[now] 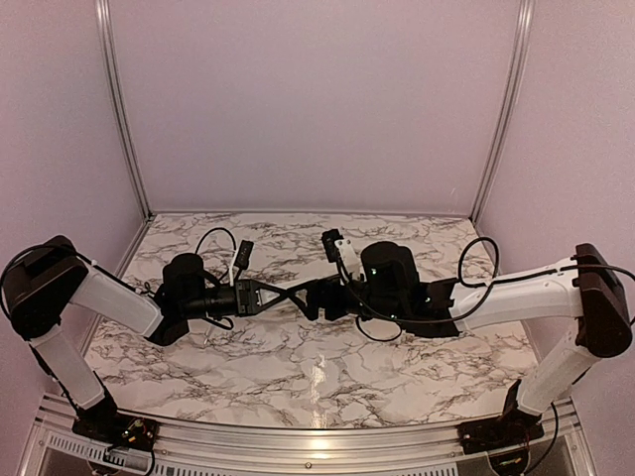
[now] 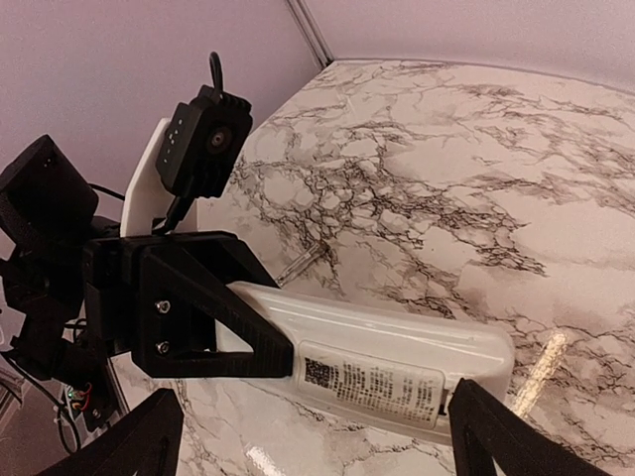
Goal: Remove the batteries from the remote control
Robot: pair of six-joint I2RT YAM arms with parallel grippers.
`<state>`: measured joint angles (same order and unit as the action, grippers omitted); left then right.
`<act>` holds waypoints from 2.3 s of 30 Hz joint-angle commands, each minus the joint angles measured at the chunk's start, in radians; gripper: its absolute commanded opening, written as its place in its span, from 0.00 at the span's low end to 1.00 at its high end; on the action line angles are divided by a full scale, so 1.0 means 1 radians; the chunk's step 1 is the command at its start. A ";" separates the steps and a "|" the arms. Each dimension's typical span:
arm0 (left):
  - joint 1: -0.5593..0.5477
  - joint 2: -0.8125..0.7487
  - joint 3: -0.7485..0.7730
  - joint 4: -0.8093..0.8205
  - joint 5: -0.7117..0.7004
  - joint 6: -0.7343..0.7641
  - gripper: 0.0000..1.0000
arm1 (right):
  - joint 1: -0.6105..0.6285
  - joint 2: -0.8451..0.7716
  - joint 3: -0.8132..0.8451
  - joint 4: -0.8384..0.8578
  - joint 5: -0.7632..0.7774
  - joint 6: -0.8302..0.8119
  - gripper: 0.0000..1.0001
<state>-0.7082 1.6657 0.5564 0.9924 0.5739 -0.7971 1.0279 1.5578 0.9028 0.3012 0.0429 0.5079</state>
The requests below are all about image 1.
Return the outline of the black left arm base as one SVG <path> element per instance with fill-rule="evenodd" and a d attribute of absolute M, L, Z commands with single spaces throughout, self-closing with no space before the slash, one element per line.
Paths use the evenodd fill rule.
<path fill-rule="evenodd" d="M 154 448 L 159 423 L 151 418 L 116 413 L 98 419 L 77 418 L 72 432 L 107 443 L 114 448 L 130 448 L 150 452 Z"/>

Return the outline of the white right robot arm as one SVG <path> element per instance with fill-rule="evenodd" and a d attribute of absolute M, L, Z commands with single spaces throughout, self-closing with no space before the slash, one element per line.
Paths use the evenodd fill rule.
<path fill-rule="evenodd" d="M 633 341 L 620 271 L 590 244 L 553 265 L 481 283 L 463 276 L 425 283 L 411 250 L 389 241 L 362 250 L 360 272 L 348 270 L 334 245 L 327 258 L 336 276 L 302 285 L 304 298 L 290 296 L 309 320 L 351 314 L 394 323 L 423 338 L 456 337 L 510 321 L 571 320 L 551 353 L 508 391 L 502 415 L 491 425 L 502 444 L 515 442 L 595 363 L 621 355 Z"/>

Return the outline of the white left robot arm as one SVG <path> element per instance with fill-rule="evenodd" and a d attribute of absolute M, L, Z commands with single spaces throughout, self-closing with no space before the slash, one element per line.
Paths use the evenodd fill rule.
<path fill-rule="evenodd" d="M 79 307 L 113 320 L 149 342 L 169 346 L 195 319 L 252 316 L 289 297 L 254 280 L 221 282 L 195 253 L 176 256 L 163 281 L 144 295 L 76 251 L 59 235 L 17 255 L 1 275 L 1 308 L 85 422 L 105 441 L 124 434 L 125 419 L 78 349 L 64 336 L 62 315 Z"/>

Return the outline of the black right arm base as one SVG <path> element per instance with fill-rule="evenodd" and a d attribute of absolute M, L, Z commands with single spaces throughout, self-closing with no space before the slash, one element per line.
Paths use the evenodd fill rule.
<path fill-rule="evenodd" d="M 519 409 L 517 394 L 520 385 L 521 381 L 517 380 L 510 387 L 499 416 L 467 421 L 457 426 L 465 454 L 528 444 L 545 435 L 541 416 L 533 416 Z"/>

